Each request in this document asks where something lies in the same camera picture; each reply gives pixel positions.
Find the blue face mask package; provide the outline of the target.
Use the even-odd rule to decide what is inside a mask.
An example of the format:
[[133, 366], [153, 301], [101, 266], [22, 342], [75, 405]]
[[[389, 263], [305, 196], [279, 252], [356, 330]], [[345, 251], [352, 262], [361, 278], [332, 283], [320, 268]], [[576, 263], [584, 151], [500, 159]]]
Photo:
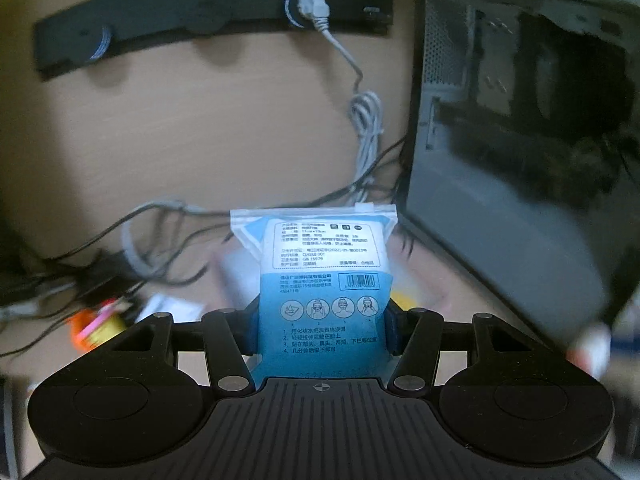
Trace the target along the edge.
[[395, 206], [235, 209], [230, 219], [260, 265], [256, 384], [384, 377]]

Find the white small box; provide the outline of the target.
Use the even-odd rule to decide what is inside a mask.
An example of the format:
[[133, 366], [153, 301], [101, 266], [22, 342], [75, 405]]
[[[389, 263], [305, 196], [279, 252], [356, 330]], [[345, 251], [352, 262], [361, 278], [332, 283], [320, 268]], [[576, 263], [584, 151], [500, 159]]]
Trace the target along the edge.
[[150, 315], [157, 313], [168, 313], [175, 323], [198, 322], [204, 314], [204, 304], [167, 296], [164, 294], [154, 294], [144, 304], [142, 310], [136, 318], [139, 323]]

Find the orange yellow toy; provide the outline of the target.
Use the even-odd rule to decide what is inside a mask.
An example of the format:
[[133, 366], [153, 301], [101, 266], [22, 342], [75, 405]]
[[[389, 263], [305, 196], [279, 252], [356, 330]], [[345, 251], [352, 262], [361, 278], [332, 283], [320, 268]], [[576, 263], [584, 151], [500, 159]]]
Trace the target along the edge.
[[81, 309], [68, 322], [72, 344], [80, 352], [89, 352], [116, 337], [126, 330], [122, 316], [131, 307], [130, 301], [120, 297], [103, 301], [96, 310]]

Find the computer tower case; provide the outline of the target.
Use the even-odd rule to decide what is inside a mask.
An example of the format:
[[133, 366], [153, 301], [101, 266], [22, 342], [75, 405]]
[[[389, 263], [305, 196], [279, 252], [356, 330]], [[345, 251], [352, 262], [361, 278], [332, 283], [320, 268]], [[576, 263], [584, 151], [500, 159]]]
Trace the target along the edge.
[[639, 0], [416, 0], [402, 224], [565, 346], [639, 283]]

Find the white power plug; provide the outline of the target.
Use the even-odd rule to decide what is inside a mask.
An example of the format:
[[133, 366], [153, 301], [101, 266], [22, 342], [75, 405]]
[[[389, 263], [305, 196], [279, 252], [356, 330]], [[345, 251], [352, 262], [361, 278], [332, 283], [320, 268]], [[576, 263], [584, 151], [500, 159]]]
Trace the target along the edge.
[[318, 32], [326, 32], [329, 29], [330, 7], [326, 0], [297, 0], [297, 10], [311, 21]]

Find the black wall socket strip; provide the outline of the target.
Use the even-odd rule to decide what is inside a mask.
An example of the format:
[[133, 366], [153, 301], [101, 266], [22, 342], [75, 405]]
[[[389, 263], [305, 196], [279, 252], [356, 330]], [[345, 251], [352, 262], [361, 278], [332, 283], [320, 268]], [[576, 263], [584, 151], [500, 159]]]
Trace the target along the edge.
[[[35, 69], [49, 80], [127, 52], [215, 35], [306, 30], [298, 0], [87, 0], [35, 22]], [[326, 0], [337, 32], [384, 36], [394, 0]]]

